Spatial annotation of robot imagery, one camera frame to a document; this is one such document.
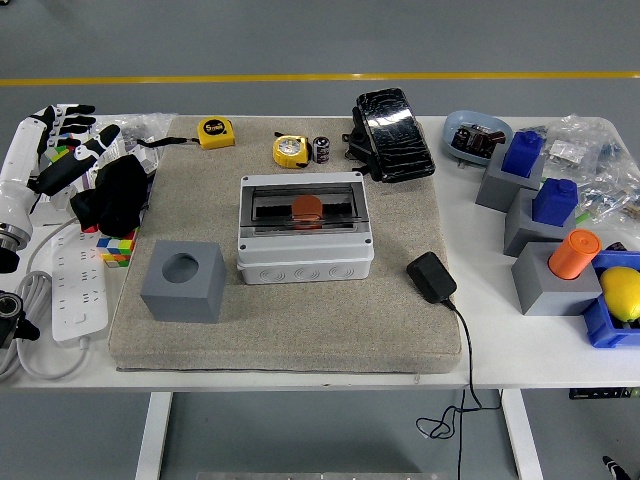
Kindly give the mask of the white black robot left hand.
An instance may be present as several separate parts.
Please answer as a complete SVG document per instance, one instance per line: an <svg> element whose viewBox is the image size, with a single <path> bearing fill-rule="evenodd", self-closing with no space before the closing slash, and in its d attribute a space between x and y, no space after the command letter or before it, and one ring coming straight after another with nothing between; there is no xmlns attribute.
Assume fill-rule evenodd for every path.
<svg viewBox="0 0 640 480"><path fill-rule="evenodd" d="M92 134L49 166L40 159L47 148L70 134L88 133L95 124L95 108L55 104L20 122L1 169L1 232L27 242L33 232L29 218L38 196L53 196L87 172L120 133L111 124Z"/></svg>

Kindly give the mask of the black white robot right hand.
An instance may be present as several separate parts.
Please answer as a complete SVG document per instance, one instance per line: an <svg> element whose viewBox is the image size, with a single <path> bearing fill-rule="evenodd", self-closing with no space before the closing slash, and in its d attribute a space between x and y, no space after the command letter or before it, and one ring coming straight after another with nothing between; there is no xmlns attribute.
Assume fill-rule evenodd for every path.
<svg viewBox="0 0 640 480"><path fill-rule="evenodd" d="M631 480L631 475L613 458L603 455L602 461L614 480Z"/></svg>

